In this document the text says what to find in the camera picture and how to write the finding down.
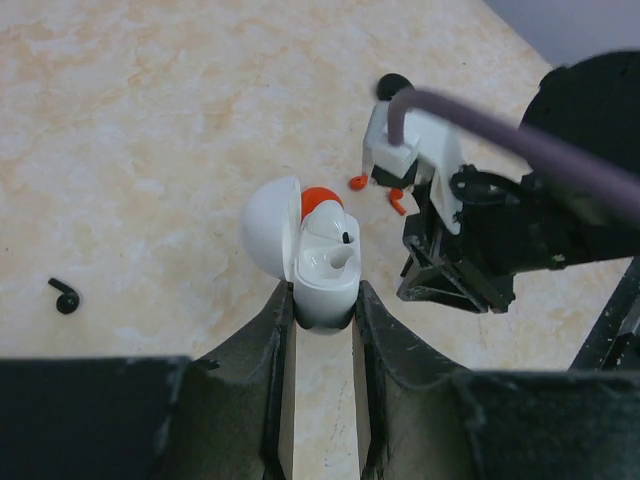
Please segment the black round charging case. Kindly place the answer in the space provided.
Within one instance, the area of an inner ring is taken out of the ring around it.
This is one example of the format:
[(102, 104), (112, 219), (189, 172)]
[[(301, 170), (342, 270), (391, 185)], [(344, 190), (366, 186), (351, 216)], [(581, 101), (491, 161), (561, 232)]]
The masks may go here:
[(406, 77), (398, 73), (387, 73), (378, 80), (375, 95), (379, 101), (391, 101), (397, 93), (412, 87), (412, 83)]

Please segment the white charging case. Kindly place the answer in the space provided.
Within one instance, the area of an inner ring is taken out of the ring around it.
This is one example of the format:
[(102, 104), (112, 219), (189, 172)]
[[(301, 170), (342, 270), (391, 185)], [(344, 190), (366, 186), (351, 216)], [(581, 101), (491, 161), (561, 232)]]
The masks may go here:
[(316, 333), (345, 329), (353, 317), (362, 276), (360, 227), (354, 242), (338, 244), (303, 230), (301, 187), (296, 176), (258, 188), (240, 220), (241, 244), (269, 276), (293, 285), (294, 318)]

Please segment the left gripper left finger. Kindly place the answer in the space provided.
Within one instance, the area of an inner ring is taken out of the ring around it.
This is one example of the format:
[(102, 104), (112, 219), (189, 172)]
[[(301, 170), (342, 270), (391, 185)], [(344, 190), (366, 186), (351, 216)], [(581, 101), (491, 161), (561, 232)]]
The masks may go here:
[(251, 321), (187, 368), (165, 478), (292, 478), (295, 357), (293, 291), (282, 281)]

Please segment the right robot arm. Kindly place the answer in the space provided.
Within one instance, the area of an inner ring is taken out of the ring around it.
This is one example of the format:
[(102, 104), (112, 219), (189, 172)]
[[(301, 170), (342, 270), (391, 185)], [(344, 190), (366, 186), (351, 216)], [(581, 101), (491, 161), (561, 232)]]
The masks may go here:
[(455, 167), (443, 180), (456, 201), (452, 228), (417, 188), (420, 210), (403, 234), (410, 256), (400, 299), (503, 313), (517, 274), (638, 254), (637, 52), (554, 69), (518, 126), (429, 90), (402, 90), (388, 113), (393, 145), (417, 111), (512, 153), (530, 171), (513, 181), (470, 164)]

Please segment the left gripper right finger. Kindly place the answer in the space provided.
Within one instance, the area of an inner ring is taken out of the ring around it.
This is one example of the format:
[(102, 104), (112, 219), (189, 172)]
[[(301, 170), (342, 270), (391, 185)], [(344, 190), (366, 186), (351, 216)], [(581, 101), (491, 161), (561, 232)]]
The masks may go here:
[(361, 478), (474, 478), (451, 382), (460, 365), (395, 318), (367, 281), (352, 345)]

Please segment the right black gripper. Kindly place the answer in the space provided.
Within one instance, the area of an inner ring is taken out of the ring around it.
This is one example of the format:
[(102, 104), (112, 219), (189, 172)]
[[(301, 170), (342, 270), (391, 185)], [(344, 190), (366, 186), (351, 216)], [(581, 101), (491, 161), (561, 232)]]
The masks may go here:
[(450, 186), (461, 209), (450, 232), (425, 188), (414, 197), (418, 213), (406, 219), (409, 257), (398, 297), (433, 302), (471, 313), (507, 312), (518, 273), (567, 266), (574, 217), (548, 196), (534, 174), (516, 183), (472, 165)]

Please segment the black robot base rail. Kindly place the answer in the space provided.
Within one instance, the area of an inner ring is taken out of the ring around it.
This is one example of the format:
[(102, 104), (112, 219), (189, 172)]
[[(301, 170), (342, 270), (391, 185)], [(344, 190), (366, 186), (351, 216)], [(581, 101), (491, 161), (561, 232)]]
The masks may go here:
[(639, 258), (635, 257), (570, 369), (639, 371)]

